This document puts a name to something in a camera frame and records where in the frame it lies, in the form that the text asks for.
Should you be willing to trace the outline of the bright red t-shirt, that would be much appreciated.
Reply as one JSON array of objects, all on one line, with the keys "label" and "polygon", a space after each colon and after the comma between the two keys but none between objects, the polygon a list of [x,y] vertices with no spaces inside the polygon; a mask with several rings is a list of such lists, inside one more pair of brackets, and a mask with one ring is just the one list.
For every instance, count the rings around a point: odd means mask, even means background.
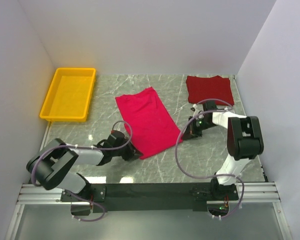
[{"label": "bright red t-shirt", "polygon": [[136,94],[115,98],[131,142],[142,153],[141,160],[155,156],[173,147],[180,129],[173,121],[158,93],[148,87]]}]

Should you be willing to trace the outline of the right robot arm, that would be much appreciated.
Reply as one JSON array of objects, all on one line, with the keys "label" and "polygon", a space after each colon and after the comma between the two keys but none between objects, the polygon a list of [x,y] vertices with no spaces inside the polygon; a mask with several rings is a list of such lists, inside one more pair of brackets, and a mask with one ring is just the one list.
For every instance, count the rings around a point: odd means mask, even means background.
[{"label": "right robot arm", "polygon": [[256,116],[245,116],[231,112],[228,105],[218,108],[215,98],[209,98],[191,107],[193,115],[188,118],[186,129],[180,137],[183,141],[198,138],[203,131],[220,126],[227,130],[227,157],[221,168],[213,175],[210,184],[194,188],[195,196],[204,200],[237,200],[235,186],[245,166],[264,151],[260,121]]}]

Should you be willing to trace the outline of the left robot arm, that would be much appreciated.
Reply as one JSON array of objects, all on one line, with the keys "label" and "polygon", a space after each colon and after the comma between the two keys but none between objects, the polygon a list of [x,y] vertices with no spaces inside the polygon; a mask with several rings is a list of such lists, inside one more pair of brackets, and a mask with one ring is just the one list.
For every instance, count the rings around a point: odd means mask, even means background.
[{"label": "left robot arm", "polygon": [[74,165],[103,166],[114,157],[131,162],[142,156],[123,132],[112,130],[107,139],[91,147],[75,147],[55,138],[27,163],[26,169],[31,180],[46,190],[64,189],[78,201],[93,200],[92,184],[82,174],[70,172]]}]

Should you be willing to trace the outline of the yellow plastic tray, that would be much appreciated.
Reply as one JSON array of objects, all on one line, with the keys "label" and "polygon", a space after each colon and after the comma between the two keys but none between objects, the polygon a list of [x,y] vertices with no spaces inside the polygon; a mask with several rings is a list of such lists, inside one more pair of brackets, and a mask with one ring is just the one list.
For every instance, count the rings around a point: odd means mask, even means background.
[{"label": "yellow plastic tray", "polygon": [[39,117],[48,122],[85,122],[96,73],[95,68],[57,68]]}]

